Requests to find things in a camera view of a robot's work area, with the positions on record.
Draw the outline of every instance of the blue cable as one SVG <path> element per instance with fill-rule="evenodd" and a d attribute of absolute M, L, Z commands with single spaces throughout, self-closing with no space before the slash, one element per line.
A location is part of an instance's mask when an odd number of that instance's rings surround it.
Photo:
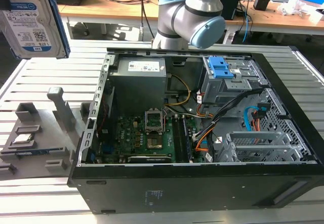
<path fill-rule="evenodd" d="M 244 35 L 243 42 L 245 42 L 245 39 L 247 38 L 247 35 L 248 35 L 249 21 L 248 21 L 248 18 L 247 17 L 246 17 L 246 21 L 247 21 L 247 26 L 245 28 L 245 35 Z"/>
<path fill-rule="evenodd" d="M 256 110 L 260 110 L 260 109 L 258 107 L 256 107 L 256 106 L 249 106 L 249 107 L 244 109 L 244 124 L 247 127 L 247 130 L 251 131 L 251 126 L 250 126 L 249 119 L 248 119 L 248 111 L 249 111 L 249 109 L 256 109 Z"/>

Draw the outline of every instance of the white box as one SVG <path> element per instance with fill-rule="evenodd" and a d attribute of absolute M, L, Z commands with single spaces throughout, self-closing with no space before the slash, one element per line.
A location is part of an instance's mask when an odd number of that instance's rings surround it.
<path fill-rule="evenodd" d="M 324 9 L 317 9 L 311 12 L 309 20 L 315 24 L 317 24 L 320 20 L 324 20 Z"/>

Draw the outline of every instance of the floor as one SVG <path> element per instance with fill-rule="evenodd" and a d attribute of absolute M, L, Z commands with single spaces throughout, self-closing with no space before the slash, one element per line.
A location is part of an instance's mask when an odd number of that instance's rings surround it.
<path fill-rule="evenodd" d="M 76 24 L 73 28 L 73 36 L 75 39 L 107 39 L 107 40 L 136 40 L 138 37 L 137 28 L 129 28 L 127 26 L 120 25 L 107 25 L 107 31 L 114 31 L 114 34 L 102 35 L 100 32 L 99 24 L 87 24 L 90 34 L 88 36 L 84 35 L 84 27 L 81 24 Z M 250 36 L 246 44 L 262 44 L 265 46 L 295 46 L 299 51 L 315 66 L 315 68 L 324 74 L 324 37 L 323 36 L 313 36 L 311 42 L 306 42 L 305 35 L 298 34 L 288 34 L 285 35 L 282 43 L 277 44 L 274 35 L 272 38 L 268 36 L 268 33 L 254 33 Z M 236 35 L 233 43 L 240 44 L 243 40 L 244 33 Z M 149 34 L 148 28 L 145 28 L 145 41 L 150 41 L 151 36 Z M 0 87 L 5 83 L 7 78 L 11 75 L 14 69 L 19 64 L 20 60 L 13 57 L 10 47 L 5 40 L 3 34 L 0 32 Z"/>

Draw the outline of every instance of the hard drive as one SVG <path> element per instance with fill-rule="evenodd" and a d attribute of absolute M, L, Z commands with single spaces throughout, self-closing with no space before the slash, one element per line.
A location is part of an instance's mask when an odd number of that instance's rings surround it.
<path fill-rule="evenodd" d="M 14 56 L 67 58 L 70 52 L 55 0 L 10 0 L 0 11 L 0 29 Z"/>

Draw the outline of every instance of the wooden desk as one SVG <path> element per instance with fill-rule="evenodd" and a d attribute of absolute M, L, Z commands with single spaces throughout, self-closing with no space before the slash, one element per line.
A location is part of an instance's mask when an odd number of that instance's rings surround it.
<path fill-rule="evenodd" d="M 57 5 L 59 12 L 61 13 L 63 8 L 65 8 L 66 5 Z"/>
<path fill-rule="evenodd" d="M 324 35 L 324 21 L 315 25 L 309 21 L 305 14 L 302 17 L 298 15 L 283 16 L 276 10 L 279 4 L 272 2 L 269 3 L 266 11 L 257 11 L 253 8 L 253 3 L 249 2 L 248 9 L 248 14 L 253 19 L 251 31 Z M 145 4 L 146 15 L 153 28 L 157 27 L 158 6 L 156 4 Z M 60 14 L 66 23 L 122 23 L 139 27 L 141 6 L 119 4 L 108 0 L 83 0 L 80 6 L 63 7 Z M 227 33 L 224 43 L 232 42 L 233 35 L 242 24 L 243 17 L 235 17 L 232 21 L 226 21 Z"/>

